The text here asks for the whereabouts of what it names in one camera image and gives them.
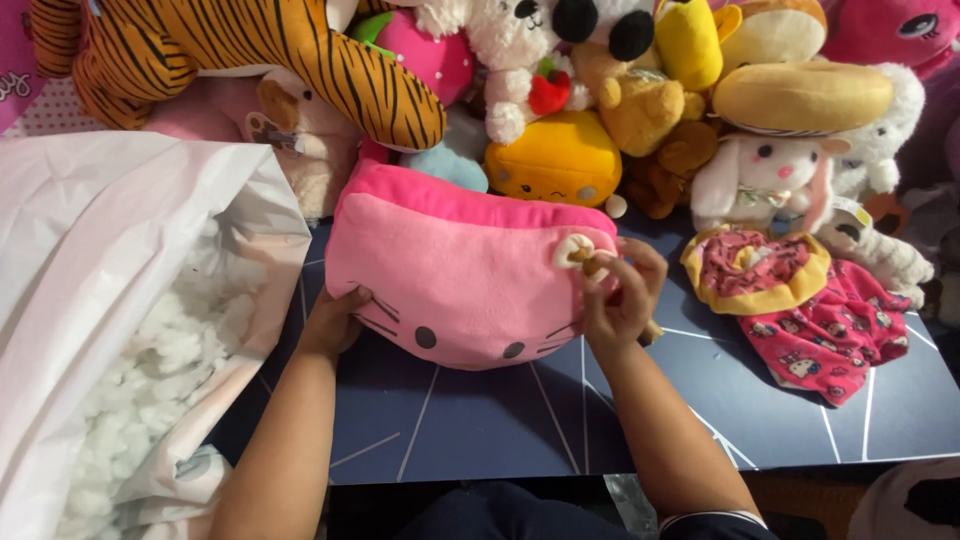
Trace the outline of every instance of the hand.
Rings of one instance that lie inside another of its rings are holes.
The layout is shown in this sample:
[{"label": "hand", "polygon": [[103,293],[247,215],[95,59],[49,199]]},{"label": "hand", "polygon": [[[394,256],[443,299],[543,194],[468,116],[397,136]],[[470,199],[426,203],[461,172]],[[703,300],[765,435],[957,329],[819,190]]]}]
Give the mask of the hand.
[{"label": "hand", "polygon": [[602,254],[593,259],[620,281],[620,290],[605,301],[597,283],[584,282],[584,336],[601,369],[637,346],[666,281],[666,260],[650,245],[633,238],[617,241],[620,255],[632,258],[633,266]]},{"label": "hand", "polygon": [[356,341],[363,325],[351,314],[373,298],[373,293],[360,285],[343,298],[334,300],[326,291],[320,291],[313,311],[303,325],[297,350],[307,355],[321,355],[336,360],[337,356]]}]

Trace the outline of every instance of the plastic bag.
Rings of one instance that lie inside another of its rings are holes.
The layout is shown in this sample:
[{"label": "plastic bag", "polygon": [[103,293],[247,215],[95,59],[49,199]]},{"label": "plastic bag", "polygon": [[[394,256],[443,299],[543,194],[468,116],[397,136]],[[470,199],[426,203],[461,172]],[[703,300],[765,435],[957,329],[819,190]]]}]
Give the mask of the plastic bag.
[{"label": "plastic bag", "polygon": [[[269,146],[100,132],[0,140],[0,530],[54,533],[86,432],[81,400],[179,272],[211,216],[267,266],[243,353],[122,491],[139,525],[208,511],[223,477],[178,481],[273,349],[310,241]],[[177,538],[182,527],[157,526]]]}]

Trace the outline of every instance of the dark blue table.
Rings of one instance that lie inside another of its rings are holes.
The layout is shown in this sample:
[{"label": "dark blue table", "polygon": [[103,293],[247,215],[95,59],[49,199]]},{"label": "dark blue table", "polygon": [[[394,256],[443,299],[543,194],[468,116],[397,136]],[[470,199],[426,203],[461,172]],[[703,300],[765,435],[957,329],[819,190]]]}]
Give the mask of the dark blue table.
[{"label": "dark blue table", "polygon": [[[812,392],[776,386],[732,317],[693,296],[679,264],[693,236],[689,214],[653,221],[631,211],[618,225],[671,262],[655,315],[666,335],[648,351],[737,467],[960,455],[960,390],[917,315],[906,315],[909,355],[871,370],[868,384],[835,409]],[[246,445],[323,286],[328,238],[329,226],[314,231],[280,344],[225,417],[230,428],[214,437],[228,458]],[[334,483],[632,470],[610,388],[582,339],[529,364],[471,373],[364,331],[340,360]]]}]

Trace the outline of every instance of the pink plush toy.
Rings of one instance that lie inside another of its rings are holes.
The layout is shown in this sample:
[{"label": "pink plush toy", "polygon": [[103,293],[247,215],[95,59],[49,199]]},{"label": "pink plush toy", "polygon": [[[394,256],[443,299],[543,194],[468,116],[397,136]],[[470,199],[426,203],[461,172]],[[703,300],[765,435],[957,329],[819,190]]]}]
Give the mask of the pink plush toy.
[{"label": "pink plush toy", "polygon": [[832,61],[900,63],[921,79],[960,52],[960,0],[840,0],[821,53]]},{"label": "pink plush toy", "polygon": [[[367,139],[340,197],[325,256],[334,298],[366,286],[373,301],[356,312],[360,321],[457,369],[530,361],[580,335],[577,258],[615,255],[610,218],[462,189],[386,162],[387,150]],[[606,290],[613,281],[603,281]]]},{"label": "pink plush toy", "polygon": [[463,96],[473,82],[476,58],[463,33],[434,39],[417,30],[417,19],[410,10],[372,17],[357,26],[353,37],[392,54],[396,63],[419,77],[445,107]]}]

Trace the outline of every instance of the tiger plush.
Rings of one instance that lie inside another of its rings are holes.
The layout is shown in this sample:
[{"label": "tiger plush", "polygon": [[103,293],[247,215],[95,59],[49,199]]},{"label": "tiger plush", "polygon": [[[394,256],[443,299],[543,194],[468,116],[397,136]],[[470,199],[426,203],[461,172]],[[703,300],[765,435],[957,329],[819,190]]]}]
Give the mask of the tiger plush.
[{"label": "tiger plush", "polygon": [[[37,72],[73,76],[85,114],[137,130],[154,102],[197,76],[250,76],[279,65],[373,140],[400,150],[434,146],[446,129],[437,96],[406,68],[339,32],[356,3],[31,0]],[[86,48],[78,54],[81,28]]]}]

